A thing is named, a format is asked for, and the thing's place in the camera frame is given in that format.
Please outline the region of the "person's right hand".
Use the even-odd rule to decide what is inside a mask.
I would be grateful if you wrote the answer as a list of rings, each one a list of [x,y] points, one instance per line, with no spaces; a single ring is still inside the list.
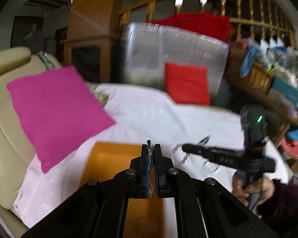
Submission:
[[[272,197],[275,191],[275,185],[272,180],[268,179],[265,175],[263,178],[248,185],[245,189],[242,188],[242,180],[234,173],[232,177],[232,194],[244,205],[249,204],[248,198],[250,195],[260,193],[260,198],[257,205],[264,203]]]

